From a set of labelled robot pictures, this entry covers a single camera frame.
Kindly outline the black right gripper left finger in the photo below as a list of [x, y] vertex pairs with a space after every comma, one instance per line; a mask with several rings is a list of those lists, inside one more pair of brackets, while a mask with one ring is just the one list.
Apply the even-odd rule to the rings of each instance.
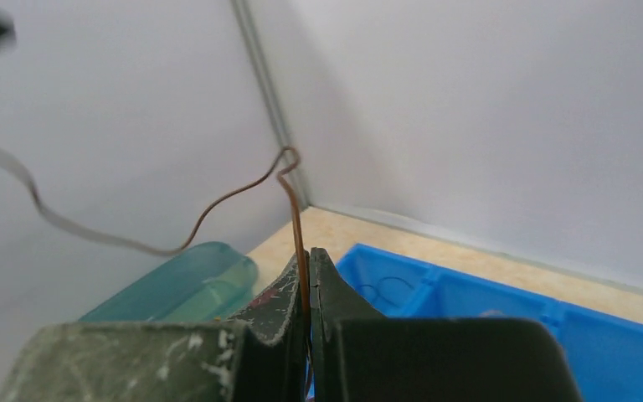
[[232, 317], [208, 322], [66, 322], [22, 347], [0, 401], [302, 401], [301, 275], [308, 254]]

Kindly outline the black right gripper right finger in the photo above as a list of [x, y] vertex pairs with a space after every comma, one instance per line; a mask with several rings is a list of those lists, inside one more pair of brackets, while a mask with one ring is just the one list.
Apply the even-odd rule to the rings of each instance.
[[563, 350], [522, 318], [391, 318], [309, 256], [318, 401], [579, 401]]

